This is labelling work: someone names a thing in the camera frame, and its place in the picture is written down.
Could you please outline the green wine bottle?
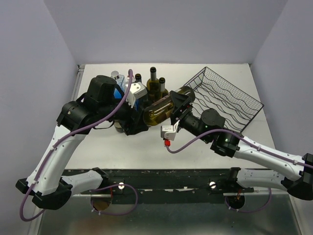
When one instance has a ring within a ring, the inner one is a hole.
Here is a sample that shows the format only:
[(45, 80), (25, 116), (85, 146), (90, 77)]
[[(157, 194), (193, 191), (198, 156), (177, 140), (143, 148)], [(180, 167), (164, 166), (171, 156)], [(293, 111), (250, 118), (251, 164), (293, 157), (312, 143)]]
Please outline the green wine bottle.
[(122, 126), (120, 125), (119, 121), (118, 120), (115, 120), (114, 121), (114, 127), (115, 127), (115, 130), (118, 132), (118, 133), (123, 133), (124, 130), (122, 128)]
[[(195, 100), (195, 93), (193, 89), (188, 86), (182, 86), (175, 90), (175, 92), (191, 97), (192, 102)], [(143, 121), (146, 125), (156, 126), (170, 117), (170, 114), (174, 109), (171, 93), (173, 93), (173, 91), (144, 110)]]
[(158, 101), (169, 94), (168, 90), (165, 88), (165, 82), (166, 82), (165, 78), (161, 77), (158, 80), (158, 82), (159, 82), (159, 85), (155, 94), (155, 101)]

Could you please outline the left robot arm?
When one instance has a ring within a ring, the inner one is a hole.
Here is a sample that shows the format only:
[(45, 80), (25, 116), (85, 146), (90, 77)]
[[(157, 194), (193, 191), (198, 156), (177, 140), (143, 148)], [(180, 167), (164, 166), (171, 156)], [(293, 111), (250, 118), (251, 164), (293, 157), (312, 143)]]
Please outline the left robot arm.
[(63, 174), (76, 148), (97, 125), (119, 121), (127, 135), (147, 131), (142, 120), (149, 100), (147, 88), (132, 73), (124, 77), (98, 75), (76, 100), (66, 103), (57, 118), (52, 140), (35, 170), (16, 188), (42, 212), (58, 210), (74, 195), (112, 188), (109, 176), (93, 168), (73, 176)]

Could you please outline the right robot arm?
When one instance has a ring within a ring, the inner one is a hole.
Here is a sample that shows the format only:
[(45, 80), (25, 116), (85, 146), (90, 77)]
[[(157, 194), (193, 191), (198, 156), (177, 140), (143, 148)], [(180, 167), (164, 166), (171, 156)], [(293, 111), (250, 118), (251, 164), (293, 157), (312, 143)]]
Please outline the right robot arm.
[(192, 98), (171, 91), (174, 104), (170, 119), (172, 133), (165, 134), (165, 141), (172, 141), (180, 129), (194, 135), (194, 138), (178, 150), (176, 154), (196, 140), (211, 144), (211, 150), (220, 156), (237, 158), (266, 167), (265, 170), (239, 169), (236, 175), (225, 179), (225, 187), (235, 192), (240, 188), (264, 187), (286, 191), (301, 200), (313, 199), (313, 156), (285, 153), (262, 145), (247, 136), (224, 128), (224, 118), (214, 109), (203, 111), (201, 117), (192, 113)]

